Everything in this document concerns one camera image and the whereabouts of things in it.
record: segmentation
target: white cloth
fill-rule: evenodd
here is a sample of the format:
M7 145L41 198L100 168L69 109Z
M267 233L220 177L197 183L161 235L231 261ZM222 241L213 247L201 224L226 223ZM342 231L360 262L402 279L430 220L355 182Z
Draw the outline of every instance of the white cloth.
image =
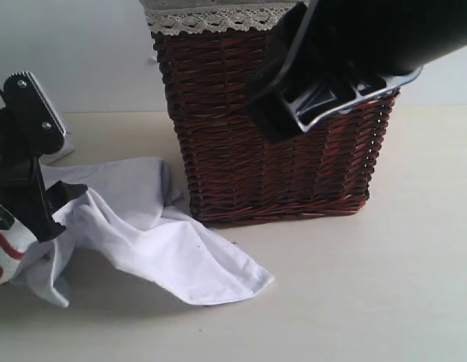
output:
M153 33L198 34L227 29L270 30L298 1L140 0Z
M89 191L54 214L67 230L27 248L14 284L66 307L61 276L73 250L102 253L118 270L155 282L192 305L249 299L273 277L249 256L172 201L169 170L160 158L136 158L77 167L43 167L46 187L61 179Z

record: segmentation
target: white table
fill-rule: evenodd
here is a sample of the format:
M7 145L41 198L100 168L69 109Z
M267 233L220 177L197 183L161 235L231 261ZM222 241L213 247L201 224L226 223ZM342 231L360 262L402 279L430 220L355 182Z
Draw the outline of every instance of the white table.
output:
M161 155L184 188L165 114L67 118L61 164ZM467 362L467 106L397 109L358 215L220 233L275 274L257 298L189 307L82 251L66 310L0 289L0 362Z

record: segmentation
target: brown wicker basket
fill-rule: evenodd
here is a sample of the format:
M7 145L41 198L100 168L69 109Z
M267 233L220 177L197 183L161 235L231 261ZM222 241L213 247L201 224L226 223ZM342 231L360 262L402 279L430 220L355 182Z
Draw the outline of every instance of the brown wicker basket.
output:
M271 31L152 36L197 220L246 225L351 215L364 206L398 93L270 146L245 115L243 91Z

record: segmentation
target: white lace trim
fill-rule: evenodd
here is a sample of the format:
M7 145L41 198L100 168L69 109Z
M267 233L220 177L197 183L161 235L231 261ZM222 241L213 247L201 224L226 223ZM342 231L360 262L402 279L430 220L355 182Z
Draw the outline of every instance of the white lace trim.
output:
M217 5L176 10L145 9L149 28L154 33L178 35L198 34L205 30L225 32L227 29L248 31L270 30L295 3Z

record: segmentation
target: white wall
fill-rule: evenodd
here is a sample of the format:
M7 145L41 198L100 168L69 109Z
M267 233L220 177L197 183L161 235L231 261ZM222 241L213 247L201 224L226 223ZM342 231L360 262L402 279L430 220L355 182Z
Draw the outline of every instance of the white wall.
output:
M30 70L64 112L165 110L139 0L0 1L0 86ZM467 104L467 49L426 67L403 104Z

